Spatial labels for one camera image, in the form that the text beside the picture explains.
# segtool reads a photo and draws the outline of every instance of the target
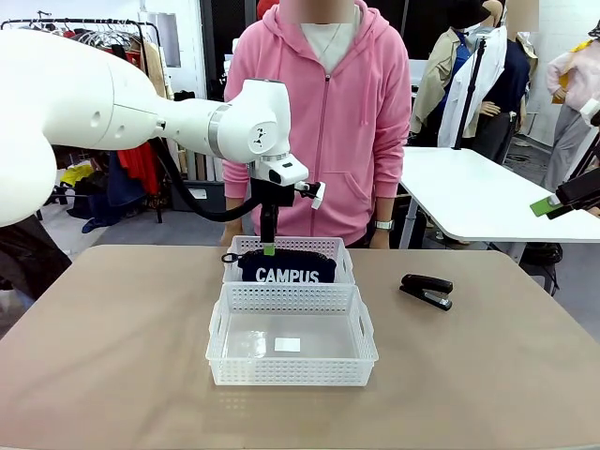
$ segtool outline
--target table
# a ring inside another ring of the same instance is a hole
[[[87,250],[0,340],[0,445],[468,450],[600,443],[600,347],[499,252],[353,250],[366,388],[215,387],[223,249]],[[451,279],[444,313],[400,292]]]
[[[536,217],[530,206],[550,193],[472,150],[407,147],[401,183],[412,201],[400,248],[408,248],[418,205],[454,239],[509,243],[517,263],[528,242],[600,243],[597,217]]]

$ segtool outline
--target floor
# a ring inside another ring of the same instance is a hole
[[[541,180],[549,154],[532,148],[513,145],[506,160],[506,167],[535,183]],[[171,246],[215,246],[218,244],[223,226],[209,222],[191,213],[165,212],[164,223],[157,224],[154,213],[144,213],[129,218],[109,229],[95,230],[90,234],[81,234],[83,220],[73,219],[65,213],[65,206],[51,205],[43,210],[44,225],[58,246],[71,259],[93,245],[171,245]],[[251,231],[250,223],[245,223]],[[436,240],[436,231],[427,234],[427,248],[444,248]],[[470,248],[479,248],[474,244]],[[600,246],[565,245],[564,259],[557,267],[558,282],[561,289],[556,300],[600,342]],[[12,307],[13,314],[0,314],[0,336],[19,317],[18,304],[14,298],[7,299],[6,293],[0,293],[0,308]]]

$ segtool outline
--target black stapler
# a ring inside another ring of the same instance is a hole
[[[402,279],[400,290],[444,311],[452,307],[448,296],[454,290],[454,285],[445,279],[407,275]]]

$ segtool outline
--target mannequin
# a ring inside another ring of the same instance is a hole
[[[489,15],[479,0],[455,0],[448,9],[450,29],[440,36],[433,48],[414,101],[411,119],[411,133],[417,135],[414,145],[437,146],[452,81],[473,52],[464,31]],[[475,130],[475,127],[471,129],[472,136]]]
[[[554,192],[563,183],[578,149],[590,132],[579,113],[591,98],[600,99],[600,22],[590,32],[593,41],[562,54],[550,62],[547,88],[556,99],[564,101],[554,132],[554,148],[542,186]],[[566,88],[561,76],[568,74]]]
[[[481,107],[477,134],[471,148],[498,164],[503,164],[510,142],[525,121],[525,94],[530,64],[517,31],[508,22],[508,42],[504,72],[487,93]]]
[[[470,142],[468,138],[473,138],[477,130],[481,102],[502,75],[506,57],[506,28],[495,28],[502,16],[502,4],[489,1],[484,4],[484,8],[489,8],[490,17],[481,25],[475,27],[468,37],[476,49],[479,49],[482,39],[485,39],[486,48],[481,59],[481,67],[475,79],[475,90],[472,94],[469,110],[466,111],[467,126],[463,130],[462,145],[467,147],[469,147]],[[479,56],[474,54],[467,64],[457,72],[452,81],[438,134],[439,147],[453,147],[457,143],[458,130],[467,106],[469,86],[473,82],[474,66],[478,58]]]

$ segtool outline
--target pink hoodie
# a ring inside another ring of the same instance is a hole
[[[296,196],[281,208],[277,234],[341,237],[349,245],[366,233],[375,197],[395,198],[411,118],[409,58],[398,32],[377,9],[355,0],[363,21],[348,54],[325,76],[298,25],[272,7],[241,36],[225,89],[235,98],[248,78],[286,84],[292,107],[292,153],[310,182],[326,183],[321,208]],[[246,166],[225,163],[225,195],[244,198]],[[256,233],[260,211],[252,213]]]
[[[547,65],[547,88],[555,94],[561,87],[560,77],[569,73],[565,103],[576,111],[588,100],[600,100],[600,40],[580,52],[564,53]]]

